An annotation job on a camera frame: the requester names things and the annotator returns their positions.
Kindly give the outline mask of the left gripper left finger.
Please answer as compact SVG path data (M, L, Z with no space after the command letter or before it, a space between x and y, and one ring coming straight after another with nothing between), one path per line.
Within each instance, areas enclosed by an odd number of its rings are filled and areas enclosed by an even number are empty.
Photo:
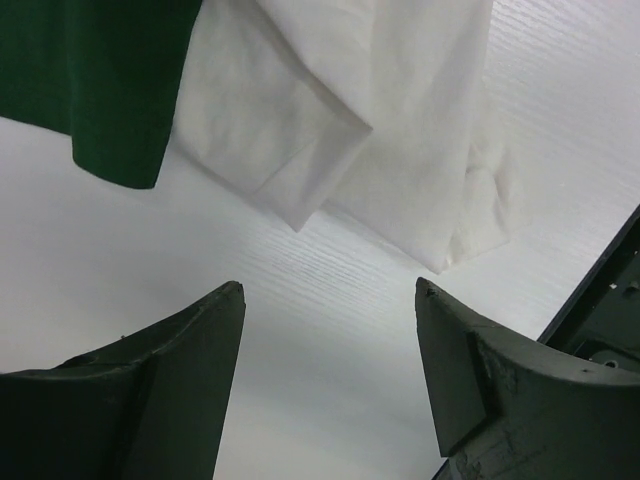
M1 377L5 479L210 479L245 318L227 282L46 370Z

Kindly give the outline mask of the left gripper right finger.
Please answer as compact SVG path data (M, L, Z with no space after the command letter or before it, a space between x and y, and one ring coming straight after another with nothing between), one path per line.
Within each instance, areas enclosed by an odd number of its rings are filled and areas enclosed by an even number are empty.
M636 479L639 375L533 341L416 282L438 479Z

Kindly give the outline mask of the white and green t shirt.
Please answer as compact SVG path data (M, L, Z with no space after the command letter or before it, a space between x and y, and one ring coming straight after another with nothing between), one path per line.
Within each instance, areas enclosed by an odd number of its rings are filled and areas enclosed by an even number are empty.
M482 79L489 1L5 1L1 114L151 189L166 147L302 228L330 204L439 273L524 190Z

